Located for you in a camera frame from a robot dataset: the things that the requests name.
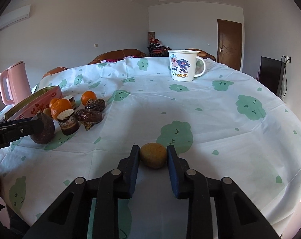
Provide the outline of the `purple passion fruit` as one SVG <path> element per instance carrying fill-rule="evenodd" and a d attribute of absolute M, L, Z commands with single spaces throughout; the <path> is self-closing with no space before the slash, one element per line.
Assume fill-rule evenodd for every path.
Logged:
<path fill-rule="evenodd" d="M 48 144 L 54 137 L 55 126 L 53 119 L 47 114 L 38 111 L 32 120 L 40 120 L 43 124 L 43 128 L 40 132 L 30 135 L 30 138 L 40 145 Z"/>

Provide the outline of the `small yellow-brown round fruit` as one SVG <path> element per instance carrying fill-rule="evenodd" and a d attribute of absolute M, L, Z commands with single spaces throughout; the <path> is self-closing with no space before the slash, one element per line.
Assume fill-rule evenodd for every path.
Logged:
<path fill-rule="evenodd" d="M 158 143 L 148 143 L 140 148 L 140 159 L 142 163 L 150 168 L 161 168 L 167 158 L 166 148 Z"/>

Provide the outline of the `pink metal tin box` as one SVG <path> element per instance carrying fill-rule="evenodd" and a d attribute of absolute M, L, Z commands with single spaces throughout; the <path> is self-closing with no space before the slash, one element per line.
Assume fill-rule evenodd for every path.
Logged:
<path fill-rule="evenodd" d="M 49 86 L 30 95 L 4 114 L 5 121 L 30 118 L 38 111 L 50 108 L 50 101 L 54 98 L 62 98 L 60 86 Z"/>

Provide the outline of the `small yellow-green fruit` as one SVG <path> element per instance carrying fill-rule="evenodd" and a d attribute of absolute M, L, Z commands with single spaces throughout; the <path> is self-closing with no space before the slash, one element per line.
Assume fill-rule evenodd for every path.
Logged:
<path fill-rule="evenodd" d="M 43 110 L 43 114 L 46 114 L 47 116 L 49 116 L 50 118 L 52 118 L 51 109 L 49 109 L 49 108 L 45 108 Z"/>

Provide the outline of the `small orange left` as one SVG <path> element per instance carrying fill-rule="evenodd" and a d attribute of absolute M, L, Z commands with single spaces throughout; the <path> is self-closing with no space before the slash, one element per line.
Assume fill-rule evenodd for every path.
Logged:
<path fill-rule="evenodd" d="M 54 105 L 55 102 L 57 102 L 59 100 L 59 98 L 53 98 L 50 103 L 49 103 L 49 107 L 50 109 L 52 108 L 52 106 Z"/>

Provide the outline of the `small orange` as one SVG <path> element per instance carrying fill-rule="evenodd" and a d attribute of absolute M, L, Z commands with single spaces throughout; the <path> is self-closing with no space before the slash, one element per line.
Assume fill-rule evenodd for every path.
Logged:
<path fill-rule="evenodd" d="M 55 102 L 57 102 L 59 100 L 59 98 L 53 98 L 50 103 L 49 103 L 49 107 L 50 109 L 52 108 L 52 106 L 54 105 Z"/>
<path fill-rule="evenodd" d="M 91 100 L 96 100 L 97 96 L 93 91 L 86 91 L 81 96 L 81 103 L 82 105 L 86 106 L 87 102 Z"/>

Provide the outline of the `large orange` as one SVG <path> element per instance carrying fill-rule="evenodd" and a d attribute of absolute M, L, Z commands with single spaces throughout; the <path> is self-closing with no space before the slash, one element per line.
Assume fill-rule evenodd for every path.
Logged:
<path fill-rule="evenodd" d="M 51 106 L 51 116 L 54 120 L 57 119 L 57 116 L 65 110 L 72 109 L 72 104 L 67 99 L 58 99 Z"/>

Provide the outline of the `pink electric kettle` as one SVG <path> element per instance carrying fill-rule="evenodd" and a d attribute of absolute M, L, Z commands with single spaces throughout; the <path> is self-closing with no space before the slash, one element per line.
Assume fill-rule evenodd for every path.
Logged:
<path fill-rule="evenodd" d="M 0 73 L 0 95 L 5 105 L 16 105 L 31 94 L 23 61 L 11 65 Z"/>

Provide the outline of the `dark brown date fruit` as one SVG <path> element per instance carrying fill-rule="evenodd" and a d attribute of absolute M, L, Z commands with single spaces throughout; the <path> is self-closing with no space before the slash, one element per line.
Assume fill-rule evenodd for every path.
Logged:
<path fill-rule="evenodd" d="M 102 122 L 103 115 L 99 111 L 78 110 L 75 113 L 76 119 L 81 122 L 86 129 L 90 130 L 94 125 Z"/>

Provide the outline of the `brown leather chair near table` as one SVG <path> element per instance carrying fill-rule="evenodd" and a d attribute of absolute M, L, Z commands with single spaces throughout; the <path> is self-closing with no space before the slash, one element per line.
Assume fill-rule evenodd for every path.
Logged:
<path fill-rule="evenodd" d="M 47 72 L 43 75 L 43 78 L 46 77 L 46 76 L 49 76 L 49 75 L 53 75 L 53 74 L 56 74 L 56 73 L 65 71 L 65 70 L 68 70 L 68 68 L 63 67 L 63 66 L 58 66 L 58 67 L 56 67 L 56 68 L 54 68 L 54 69 L 52 69 L 52 70 L 47 71 Z"/>

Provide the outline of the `small orange back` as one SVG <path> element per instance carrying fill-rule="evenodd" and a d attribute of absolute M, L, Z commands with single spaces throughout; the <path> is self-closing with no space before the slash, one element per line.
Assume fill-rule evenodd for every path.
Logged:
<path fill-rule="evenodd" d="M 81 96 L 81 103 L 82 105 L 86 106 L 87 102 L 91 100 L 96 100 L 97 96 L 93 91 L 86 91 Z"/>

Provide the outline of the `dark brown water chestnut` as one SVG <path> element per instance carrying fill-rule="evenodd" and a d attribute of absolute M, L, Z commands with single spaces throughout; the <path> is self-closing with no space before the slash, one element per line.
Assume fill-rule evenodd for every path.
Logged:
<path fill-rule="evenodd" d="M 103 99 L 89 99 L 85 106 L 88 111 L 98 111 L 103 112 L 106 108 L 106 103 Z"/>

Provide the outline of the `white green-patterned tablecloth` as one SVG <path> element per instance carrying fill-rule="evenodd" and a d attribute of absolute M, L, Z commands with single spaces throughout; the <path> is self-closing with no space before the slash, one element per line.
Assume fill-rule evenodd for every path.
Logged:
<path fill-rule="evenodd" d="M 278 234 L 301 199 L 301 122 L 251 76 L 206 60 L 193 81 L 174 81 L 168 58 L 130 58 L 79 66 L 43 78 L 80 101 L 106 102 L 103 121 L 74 134 L 56 130 L 38 145 L 29 137 L 0 149 L 2 195 L 33 224 L 77 177 L 114 169 L 133 145 L 172 145 L 189 166 L 213 179 L 231 177 Z"/>

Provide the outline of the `white air conditioner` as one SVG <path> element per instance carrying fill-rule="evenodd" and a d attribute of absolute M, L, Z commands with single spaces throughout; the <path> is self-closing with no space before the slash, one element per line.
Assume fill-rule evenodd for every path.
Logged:
<path fill-rule="evenodd" d="M 4 14 L 0 17 L 0 31 L 3 28 L 9 27 L 13 24 L 16 24 L 22 20 L 26 20 L 30 16 L 31 5 L 28 4 L 26 6 L 15 9 L 7 14 Z"/>

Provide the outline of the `brown leather long sofa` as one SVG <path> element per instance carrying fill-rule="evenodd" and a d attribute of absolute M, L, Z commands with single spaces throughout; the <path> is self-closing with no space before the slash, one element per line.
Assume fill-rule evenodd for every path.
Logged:
<path fill-rule="evenodd" d="M 102 61 L 116 62 L 126 57 L 143 58 L 146 57 L 146 54 L 137 49 L 123 49 L 123 50 L 109 51 L 101 55 L 98 55 L 88 64 L 98 64 L 101 63 Z"/>

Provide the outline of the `black television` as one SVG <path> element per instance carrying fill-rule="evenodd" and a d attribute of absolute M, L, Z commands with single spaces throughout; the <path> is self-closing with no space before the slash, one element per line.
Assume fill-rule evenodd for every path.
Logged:
<path fill-rule="evenodd" d="M 283 97 L 282 83 L 285 73 L 285 60 L 286 56 L 282 56 L 280 60 L 261 57 L 257 79 L 280 99 Z"/>

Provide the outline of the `stacked dark chairs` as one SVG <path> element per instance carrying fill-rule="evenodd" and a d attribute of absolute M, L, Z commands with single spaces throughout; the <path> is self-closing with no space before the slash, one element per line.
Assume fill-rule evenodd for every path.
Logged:
<path fill-rule="evenodd" d="M 170 47 L 163 45 L 158 39 L 151 39 L 148 44 L 150 57 L 168 57 Z"/>

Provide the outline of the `white cartoon mug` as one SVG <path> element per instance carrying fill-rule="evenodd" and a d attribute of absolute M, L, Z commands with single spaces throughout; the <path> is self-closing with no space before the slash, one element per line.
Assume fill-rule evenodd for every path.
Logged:
<path fill-rule="evenodd" d="M 206 71 L 206 62 L 199 57 L 195 50 L 168 50 L 170 72 L 173 80 L 193 81 Z M 197 62 L 201 62 L 203 69 L 196 72 Z"/>

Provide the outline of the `brown wooden door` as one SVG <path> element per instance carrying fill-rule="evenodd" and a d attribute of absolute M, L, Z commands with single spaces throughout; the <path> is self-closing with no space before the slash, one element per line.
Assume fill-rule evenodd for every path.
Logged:
<path fill-rule="evenodd" d="M 217 20 L 218 51 L 217 61 L 241 70 L 243 30 L 242 24 L 227 20 Z"/>

